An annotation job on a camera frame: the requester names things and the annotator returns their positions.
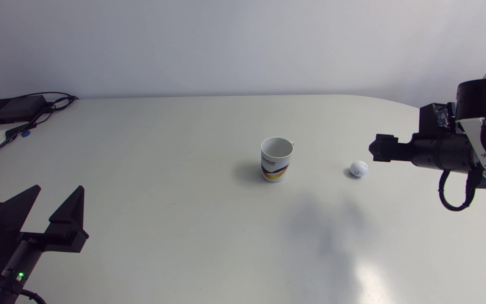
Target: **table surface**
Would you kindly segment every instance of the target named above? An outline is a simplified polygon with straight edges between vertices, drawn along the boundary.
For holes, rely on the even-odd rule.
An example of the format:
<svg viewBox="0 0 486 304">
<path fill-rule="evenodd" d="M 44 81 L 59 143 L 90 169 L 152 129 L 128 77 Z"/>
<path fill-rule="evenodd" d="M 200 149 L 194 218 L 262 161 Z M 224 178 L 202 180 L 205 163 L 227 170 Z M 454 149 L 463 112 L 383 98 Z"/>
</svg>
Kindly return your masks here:
<svg viewBox="0 0 486 304">
<path fill-rule="evenodd" d="M 49 304 L 486 303 L 486 190 L 450 212 L 439 171 L 368 152 L 376 133 L 409 141 L 418 113 L 347 95 L 79 100 L 0 150 L 0 201 L 42 187 L 24 231 L 85 187 L 85 247 L 43 254 L 26 288 Z M 271 136 L 295 142 L 278 184 L 259 173 Z"/>
</svg>

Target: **mug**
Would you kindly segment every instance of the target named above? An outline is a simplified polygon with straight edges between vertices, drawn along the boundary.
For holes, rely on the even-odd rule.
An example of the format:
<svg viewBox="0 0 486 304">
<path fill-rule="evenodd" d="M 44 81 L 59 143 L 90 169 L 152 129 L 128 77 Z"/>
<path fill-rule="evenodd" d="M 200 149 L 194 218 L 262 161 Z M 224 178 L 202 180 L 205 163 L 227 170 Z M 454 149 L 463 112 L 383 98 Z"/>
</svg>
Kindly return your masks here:
<svg viewBox="0 0 486 304">
<path fill-rule="evenodd" d="M 270 183 L 281 182 L 290 164 L 294 142 L 282 137 L 262 141 L 262 177 Z"/>
</svg>

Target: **white golf ball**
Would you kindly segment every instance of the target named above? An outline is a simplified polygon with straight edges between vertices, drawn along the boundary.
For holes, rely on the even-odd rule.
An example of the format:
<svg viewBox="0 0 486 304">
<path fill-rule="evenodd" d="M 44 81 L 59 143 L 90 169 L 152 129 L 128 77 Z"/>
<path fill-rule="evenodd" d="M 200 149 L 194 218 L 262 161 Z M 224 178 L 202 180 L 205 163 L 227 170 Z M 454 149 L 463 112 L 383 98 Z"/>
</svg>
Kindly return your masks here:
<svg viewBox="0 0 486 304">
<path fill-rule="evenodd" d="M 367 174 L 369 171 L 369 166 L 363 161 L 356 161 L 353 162 L 350 166 L 350 172 L 357 176 L 357 177 L 362 177 L 363 175 Z"/>
</svg>

